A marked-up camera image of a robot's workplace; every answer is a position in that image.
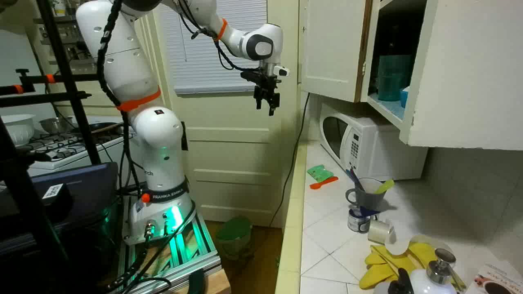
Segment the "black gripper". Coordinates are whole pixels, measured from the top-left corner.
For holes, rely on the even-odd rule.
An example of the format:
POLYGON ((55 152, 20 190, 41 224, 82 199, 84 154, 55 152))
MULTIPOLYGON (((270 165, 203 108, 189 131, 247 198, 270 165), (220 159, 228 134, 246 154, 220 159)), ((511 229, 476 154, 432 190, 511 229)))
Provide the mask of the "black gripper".
POLYGON ((241 77, 256 85, 256 110, 262 110, 264 97, 269 98, 269 116, 274 116, 280 108, 280 93, 275 93, 278 84, 287 77, 290 70, 283 66, 246 69, 241 77))

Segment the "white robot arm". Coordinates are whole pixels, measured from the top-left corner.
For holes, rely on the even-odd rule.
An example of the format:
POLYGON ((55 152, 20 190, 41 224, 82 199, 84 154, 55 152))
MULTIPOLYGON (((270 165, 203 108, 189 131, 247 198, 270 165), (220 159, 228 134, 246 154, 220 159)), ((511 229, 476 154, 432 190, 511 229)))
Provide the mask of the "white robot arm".
POLYGON ((197 216, 182 164, 184 124, 159 103, 161 87, 135 31, 135 21, 159 5, 193 23, 218 51, 256 61, 259 66, 244 69, 241 77, 256 85, 259 105, 280 106, 277 85, 288 74, 282 66, 282 28, 267 23, 254 31, 238 30, 218 15, 216 0, 89 0, 77 8, 100 87, 130 119, 144 150, 146 188, 130 211, 130 245, 169 239, 197 216))

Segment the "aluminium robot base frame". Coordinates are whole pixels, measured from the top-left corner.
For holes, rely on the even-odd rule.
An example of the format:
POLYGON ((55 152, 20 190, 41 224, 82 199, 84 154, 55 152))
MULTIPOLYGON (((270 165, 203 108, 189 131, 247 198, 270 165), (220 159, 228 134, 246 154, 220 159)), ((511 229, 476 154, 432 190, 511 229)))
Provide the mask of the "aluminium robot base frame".
POLYGON ((205 289, 205 278, 221 268, 221 257, 195 208, 187 217, 179 208, 148 221, 135 239, 133 257, 110 294, 162 294, 189 286, 205 289))

